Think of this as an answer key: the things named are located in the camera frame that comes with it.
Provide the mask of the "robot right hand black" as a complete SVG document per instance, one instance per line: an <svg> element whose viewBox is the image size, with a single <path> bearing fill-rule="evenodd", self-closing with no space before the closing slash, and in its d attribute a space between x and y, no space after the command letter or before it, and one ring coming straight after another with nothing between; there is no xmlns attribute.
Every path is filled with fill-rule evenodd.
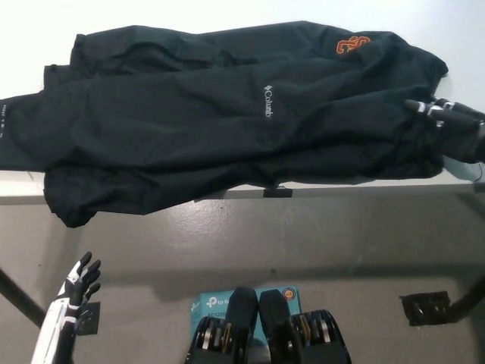
<svg viewBox="0 0 485 364"><path fill-rule="evenodd" d="M484 113L460 102L406 99L410 111L434 122L444 156L459 162L484 163Z"/></svg>

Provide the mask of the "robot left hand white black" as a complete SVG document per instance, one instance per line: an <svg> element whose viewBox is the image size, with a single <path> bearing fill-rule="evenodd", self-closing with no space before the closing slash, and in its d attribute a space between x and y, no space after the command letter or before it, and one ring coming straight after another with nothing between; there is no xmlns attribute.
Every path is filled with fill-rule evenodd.
<svg viewBox="0 0 485 364"><path fill-rule="evenodd" d="M101 261L86 252L63 280L43 320L32 364L72 363L80 316L91 296L101 288Z"/></svg>

